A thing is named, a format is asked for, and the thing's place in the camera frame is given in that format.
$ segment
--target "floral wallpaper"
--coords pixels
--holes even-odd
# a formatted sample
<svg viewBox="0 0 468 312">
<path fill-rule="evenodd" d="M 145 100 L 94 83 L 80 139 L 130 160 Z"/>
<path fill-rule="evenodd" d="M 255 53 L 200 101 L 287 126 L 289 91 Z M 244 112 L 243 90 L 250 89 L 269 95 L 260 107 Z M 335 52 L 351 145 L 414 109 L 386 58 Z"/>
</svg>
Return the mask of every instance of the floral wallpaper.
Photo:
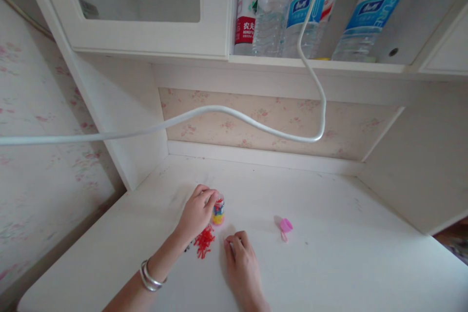
<svg viewBox="0 0 468 312">
<path fill-rule="evenodd" d="M 97 132 L 56 44 L 2 0 L 0 87 L 0 136 Z M 13 282 L 125 191 L 102 142 L 0 146 L 0 187 L 0 310 Z"/>
<path fill-rule="evenodd" d="M 317 133 L 320 102 L 293 98 L 160 88 L 164 119 L 203 105 L 224 105 L 285 133 Z M 397 107 L 327 102 L 325 134 L 317 143 L 277 138 L 221 113 L 205 114 L 167 129 L 169 140 L 342 158 L 360 161 Z"/>
</svg>

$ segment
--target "left hand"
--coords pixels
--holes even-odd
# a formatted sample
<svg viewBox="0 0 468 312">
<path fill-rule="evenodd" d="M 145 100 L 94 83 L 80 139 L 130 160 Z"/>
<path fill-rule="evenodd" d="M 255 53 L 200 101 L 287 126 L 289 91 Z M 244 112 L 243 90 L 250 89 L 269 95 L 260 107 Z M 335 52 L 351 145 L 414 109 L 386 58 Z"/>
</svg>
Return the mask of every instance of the left hand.
<svg viewBox="0 0 468 312">
<path fill-rule="evenodd" d="M 199 184 L 185 204 L 184 212 L 174 233 L 187 244 L 190 243 L 210 222 L 218 195 L 218 190 Z"/>
</svg>

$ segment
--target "desk surface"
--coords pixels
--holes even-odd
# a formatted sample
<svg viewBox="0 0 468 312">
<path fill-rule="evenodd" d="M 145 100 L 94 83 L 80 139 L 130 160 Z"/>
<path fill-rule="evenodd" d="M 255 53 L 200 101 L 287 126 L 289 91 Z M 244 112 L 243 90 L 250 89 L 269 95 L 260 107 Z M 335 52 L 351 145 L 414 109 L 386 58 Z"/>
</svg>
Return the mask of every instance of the desk surface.
<svg viewBox="0 0 468 312">
<path fill-rule="evenodd" d="M 468 267 L 386 209 L 355 177 L 169 155 L 24 295 L 19 312 L 101 311 L 175 228 L 204 183 L 226 220 L 204 260 L 187 250 L 154 311 L 238 311 L 222 237 L 246 230 L 280 311 L 468 311 Z M 275 224 L 294 225 L 289 243 Z"/>
</svg>

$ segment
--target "white bottle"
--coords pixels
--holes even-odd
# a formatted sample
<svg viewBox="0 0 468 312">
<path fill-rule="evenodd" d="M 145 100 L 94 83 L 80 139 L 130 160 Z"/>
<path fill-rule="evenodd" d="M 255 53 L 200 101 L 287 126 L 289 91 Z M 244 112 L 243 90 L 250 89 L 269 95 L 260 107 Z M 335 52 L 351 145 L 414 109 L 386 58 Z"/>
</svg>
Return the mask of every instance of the white bottle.
<svg viewBox="0 0 468 312">
<path fill-rule="evenodd" d="M 320 43 L 322 42 L 323 35 L 327 29 L 327 25 L 332 18 L 332 12 L 335 8 L 336 0 L 325 0 L 323 4 L 322 16 L 320 17 L 320 22 L 317 28 L 317 35 L 315 37 L 315 42 L 313 43 L 311 51 L 311 59 L 317 58 L 317 52 L 320 48 Z"/>
<path fill-rule="evenodd" d="M 258 0 L 253 54 L 281 57 L 289 0 Z"/>
<path fill-rule="evenodd" d="M 252 55 L 257 0 L 237 1 L 234 54 Z"/>
<path fill-rule="evenodd" d="M 306 19 L 307 11 L 312 0 L 291 0 L 288 11 L 288 21 L 286 25 L 286 35 L 284 40 L 283 57 L 298 58 L 297 40 L 302 24 Z M 315 43 L 317 28 L 322 15 L 325 0 L 316 0 L 309 18 L 304 36 L 302 37 L 301 48 L 304 56 L 310 58 L 312 47 Z"/>
<path fill-rule="evenodd" d="M 364 62 L 400 0 L 359 0 L 331 57 Z"/>
</svg>

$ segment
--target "blue label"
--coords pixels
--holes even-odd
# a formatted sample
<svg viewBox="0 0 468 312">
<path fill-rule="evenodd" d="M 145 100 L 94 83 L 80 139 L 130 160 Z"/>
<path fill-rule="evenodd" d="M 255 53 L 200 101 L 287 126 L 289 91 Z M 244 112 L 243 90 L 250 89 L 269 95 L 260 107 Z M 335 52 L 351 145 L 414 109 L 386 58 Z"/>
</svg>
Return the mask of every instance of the blue label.
<svg viewBox="0 0 468 312">
<path fill-rule="evenodd" d="M 291 27 L 295 24 L 302 24 L 306 19 L 307 11 L 312 0 L 293 0 L 289 7 L 288 24 L 287 27 Z M 322 16 L 323 4 L 325 0 L 316 0 L 315 5 L 312 9 L 309 23 L 314 22 L 318 24 L 320 17 Z"/>
<path fill-rule="evenodd" d="M 358 27 L 374 27 L 382 29 L 400 0 L 365 0 L 359 3 L 345 33 Z"/>
</svg>

